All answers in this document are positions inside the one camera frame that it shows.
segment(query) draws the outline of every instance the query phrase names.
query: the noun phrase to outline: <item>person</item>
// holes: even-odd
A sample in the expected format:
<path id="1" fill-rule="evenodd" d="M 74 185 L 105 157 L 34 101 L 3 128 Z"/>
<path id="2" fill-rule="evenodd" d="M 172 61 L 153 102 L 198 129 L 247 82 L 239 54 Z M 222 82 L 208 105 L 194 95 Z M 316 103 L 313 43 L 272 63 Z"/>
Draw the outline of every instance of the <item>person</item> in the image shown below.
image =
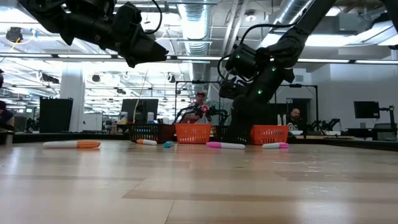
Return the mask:
<path id="1" fill-rule="evenodd" d="M 292 112 L 286 117 L 286 125 L 289 131 L 298 131 L 302 127 L 302 120 L 300 119 L 300 110 L 294 108 Z"/>
<path id="2" fill-rule="evenodd" d="M 189 106 L 196 106 L 197 108 L 201 109 L 204 113 L 203 116 L 200 117 L 195 113 L 189 113 L 192 110 L 187 110 L 185 113 L 186 115 L 183 117 L 181 123 L 190 123 L 190 124 L 204 124 L 206 123 L 206 119 L 211 122 L 211 117 L 205 116 L 205 111 L 209 110 L 209 106 L 205 104 L 206 93 L 204 91 L 198 91 L 195 97 L 195 102 L 190 103 Z"/>
<path id="3" fill-rule="evenodd" d="M 0 132 L 14 130 L 14 115 L 6 107 L 6 102 L 0 100 Z"/>

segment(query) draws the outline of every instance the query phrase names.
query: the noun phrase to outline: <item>pink marker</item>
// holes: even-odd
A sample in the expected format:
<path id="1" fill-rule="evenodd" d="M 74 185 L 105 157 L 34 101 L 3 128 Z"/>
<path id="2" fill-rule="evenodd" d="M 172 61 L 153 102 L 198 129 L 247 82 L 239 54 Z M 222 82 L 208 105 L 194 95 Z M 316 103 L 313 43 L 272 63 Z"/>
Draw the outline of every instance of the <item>pink marker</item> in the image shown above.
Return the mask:
<path id="1" fill-rule="evenodd" d="M 225 143 L 225 142 L 208 142 L 206 143 L 208 147 L 212 148 L 222 148 L 222 149 L 244 149 L 244 144 L 233 144 L 233 143 Z"/>
<path id="2" fill-rule="evenodd" d="M 263 149 L 288 149 L 289 144 L 287 143 L 270 143 L 270 144 L 263 144 Z"/>

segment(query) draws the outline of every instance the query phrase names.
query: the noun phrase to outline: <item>plastic basket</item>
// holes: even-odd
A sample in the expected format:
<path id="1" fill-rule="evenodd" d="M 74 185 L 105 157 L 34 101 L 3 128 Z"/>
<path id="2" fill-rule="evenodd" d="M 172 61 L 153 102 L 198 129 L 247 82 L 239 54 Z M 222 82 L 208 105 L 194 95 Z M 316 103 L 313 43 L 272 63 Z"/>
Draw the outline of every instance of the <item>plastic basket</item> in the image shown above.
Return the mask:
<path id="1" fill-rule="evenodd" d="M 286 142 L 288 134 L 288 126 L 254 125 L 251 130 L 251 144 Z"/>
<path id="2" fill-rule="evenodd" d="M 165 143 L 174 139 L 175 126 L 173 124 L 128 124 L 128 126 L 132 142 L 146 139 Z"/>
<path id="3" fill-rule="evenodd" d="M 211 124 L 175 124 L 180 144 L 206 144 L 210 140 Z"/>
<path id="4" fill-rule="evenodd" d="M 215 141 L 223 142 L 226 132 L 228 130 L 228 126 L 213 126 L 211 128 L 213 131 L 213 138 Z M 234 136 L 233 143 L 235 144 L 247 144 L 247 138 L 245 136 Z"/>

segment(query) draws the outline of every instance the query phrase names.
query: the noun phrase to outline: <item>black monitor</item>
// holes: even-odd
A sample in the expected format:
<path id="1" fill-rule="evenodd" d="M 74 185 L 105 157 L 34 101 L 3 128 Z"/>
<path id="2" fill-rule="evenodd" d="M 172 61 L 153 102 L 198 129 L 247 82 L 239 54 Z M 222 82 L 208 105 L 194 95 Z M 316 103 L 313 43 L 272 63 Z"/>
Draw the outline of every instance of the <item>black monitor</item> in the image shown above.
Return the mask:
<path id="1" fill-rule="evenodd" d="M 380 118 L 379 102 L 355 101 L 355 118 Z"/>
<path id="2" fill-rule="evenodd" d="M 136 120 L 134 122 L 146 123 L 148 112 L 153 112 L 154 120 L 156 120 L 158 104 L 159 104 L 158 99 L 140 99 L 138 104 L 137 104 L 137 99 L 124 99 L 121 111 L 127 112 L 127 120 L 132 121 L 135 110 Z"/>

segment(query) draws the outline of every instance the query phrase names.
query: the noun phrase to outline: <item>black basket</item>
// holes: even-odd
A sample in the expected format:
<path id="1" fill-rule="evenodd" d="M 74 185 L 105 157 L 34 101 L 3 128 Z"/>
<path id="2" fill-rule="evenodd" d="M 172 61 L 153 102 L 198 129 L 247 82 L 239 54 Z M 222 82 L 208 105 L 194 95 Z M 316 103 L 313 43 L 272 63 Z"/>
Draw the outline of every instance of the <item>black basket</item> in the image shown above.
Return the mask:
<path id="1" fill-rule="evenodd" d="M 132 142 L 146 139 L 165 143 L 174 139 L 175 126 L 173 124 L 128 124 L 128 126 Z"/>
<path id="2" fill-rule="evenodd" d="M 211 127 L 211 130 L 213 131 L 213 139 L 218 142 L 223 142 L 228 126 L 213 126 Z M 245 136 L 234 136 L 230 143 L 249 144 L 246 139 L 247 138 Z"/>

